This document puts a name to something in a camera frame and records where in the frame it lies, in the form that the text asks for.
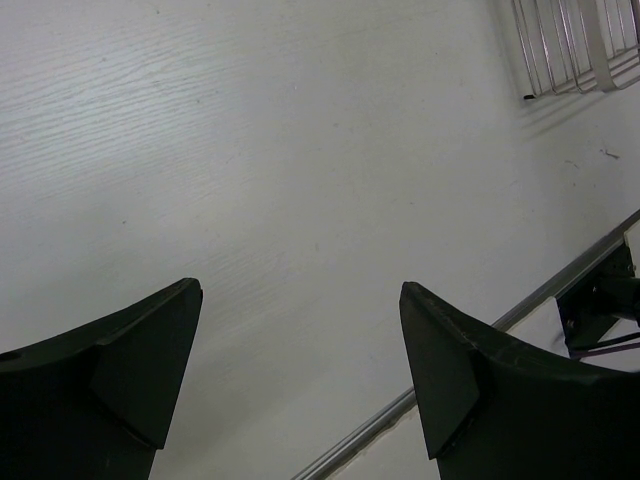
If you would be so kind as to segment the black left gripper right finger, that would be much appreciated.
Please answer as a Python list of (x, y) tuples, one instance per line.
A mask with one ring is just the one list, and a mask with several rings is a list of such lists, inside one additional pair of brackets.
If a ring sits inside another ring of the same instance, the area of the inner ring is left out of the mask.
[(537, 348), (415, 282), (400, 320), (428, 456), (444, 479), (635, 479), (639, 376)]

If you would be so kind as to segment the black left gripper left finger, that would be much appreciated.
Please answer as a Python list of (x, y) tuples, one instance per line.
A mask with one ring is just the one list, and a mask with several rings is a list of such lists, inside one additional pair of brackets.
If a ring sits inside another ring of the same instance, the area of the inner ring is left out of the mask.
[(168, 437), (202, 307), (184, 278), (1, 355), (4, 479), (146, 479)]

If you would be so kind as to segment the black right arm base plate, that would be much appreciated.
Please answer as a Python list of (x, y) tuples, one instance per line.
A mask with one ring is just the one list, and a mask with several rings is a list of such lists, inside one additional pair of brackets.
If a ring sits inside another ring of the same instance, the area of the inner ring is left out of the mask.
[(557, 298), (561, 338), (574, 358), (637, 340), (637, 331), (606, 340), (604, 335), (621, 320), (639, 321), (639, 278), (625, 243)]

